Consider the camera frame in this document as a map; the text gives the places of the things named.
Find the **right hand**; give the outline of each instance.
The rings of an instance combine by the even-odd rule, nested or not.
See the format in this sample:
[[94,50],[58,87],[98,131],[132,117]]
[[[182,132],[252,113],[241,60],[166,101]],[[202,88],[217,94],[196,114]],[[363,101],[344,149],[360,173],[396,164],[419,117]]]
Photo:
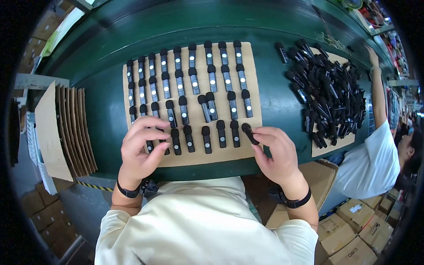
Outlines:
[[303,177],[297,164],[296,147],[285,132],[274,127],[253,128],[252,132],[253,138],[268,146],[272,154],[272,158],[268,158],[259,145],[252,145],[256,163],[267,178],[285,186],[293,178]]

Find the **yellow and black caution tape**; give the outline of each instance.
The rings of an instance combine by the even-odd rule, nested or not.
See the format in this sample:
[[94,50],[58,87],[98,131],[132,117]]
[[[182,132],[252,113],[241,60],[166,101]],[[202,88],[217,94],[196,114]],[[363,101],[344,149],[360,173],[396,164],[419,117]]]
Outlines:
[[111,188],[106,188],[106,187],[102,187],[102,186],[96,186],[96,185],[88,184],[88,183],[81,182],[81,181],[78,181],[78,180],[77,180],[77,183],[78,184],[81,184],[83,186],[86,186],[86,187],[95,188],[95,189],[98,189],[98,190],[107,190],[107,191],[113,192],[113,189],[111,189]]

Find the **hand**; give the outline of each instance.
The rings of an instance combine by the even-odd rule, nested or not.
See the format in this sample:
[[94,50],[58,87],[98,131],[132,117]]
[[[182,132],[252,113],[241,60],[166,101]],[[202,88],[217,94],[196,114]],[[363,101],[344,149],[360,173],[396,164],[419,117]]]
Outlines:
[[368,54],[370,56],[370,61],[371,61],[372,66],[378,67],[379,66],[378,56],[375,53],[375,51],[369,46],[365,46],[365,48],[367,48],[367,50],[368,50]]
[[144,151],[144,146],[147,140],[168,139],[169,134],[154,129],[155,127],[164,129],[168,126],[169,122],[154,116],[140,117],[133,123],[121,147],[122,166],[118,178],[123,188],[134,190],[142,179],[156,170],[170,143],[160,143],[150,154]]
[[281,129],[274,127],[253,128],[253,138],[269,147],[272,158],[268,158],[259,145],[252,145],[255,159],[267,178],[280,186],[302,176],[297,165],[296,147]]

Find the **pile of microphones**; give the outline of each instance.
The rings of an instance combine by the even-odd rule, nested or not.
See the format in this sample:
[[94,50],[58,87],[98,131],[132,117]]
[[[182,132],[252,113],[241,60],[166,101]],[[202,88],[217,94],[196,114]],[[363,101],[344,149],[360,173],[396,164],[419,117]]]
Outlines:
[[304,129],[318,148],[326,148],[324,139],[337,145],[349,133],[356,134],[365,119],[364,90],[357,80],[361,72],[349,61],[341,65],[332,63],[328,53],[319,43],[314,47],[320,54],[313,54],[304,39],[296,41],[288,51],[281,42],[276,43],[283,63],[289,59],[295,64],[285,72],[291,80],[290,88],[306,104],[303,109]]

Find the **worker's arm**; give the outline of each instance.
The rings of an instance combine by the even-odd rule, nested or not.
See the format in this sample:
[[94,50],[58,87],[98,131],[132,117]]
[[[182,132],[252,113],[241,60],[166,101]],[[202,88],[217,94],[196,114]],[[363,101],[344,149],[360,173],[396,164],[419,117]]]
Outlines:
[[[308,183],[297,164],[296,147],[281,129],[258,127],[253,129],[254,138],[269,147],[269,159],[259,145],[253,145],[255,159],[261,171],[273,182],[281,186],[288,200],[302,200],[309,191]],[[318,211],[314,198],[297,209],[287,209],[290,219],[306,221],[312,229],[318,229]]]
[[368,46],[368,50],[372,69],[372,110],[375,120],[375,129],[379,128],[386,120],[386,101],[384,97],[384,87],[381,80],[381,69],[379,68],[378,56],[375,51]]
[[[169,122],[153,116],[140,117],[133,123],[122,142],[122,165],[118,175],[121,188],[136,190],[141,181],[157,168],[169,143],[160,143],[150,154],[145,153],[144,145],[147,140],[169,138],[169,134],[154,129],[155,127],[166,128],[168,126]],[[133,216],[140,212],[141,202],[142,196],[140,194],[136,198],[128,198],[119,191],[116,184],[110,209],[122,210]]]

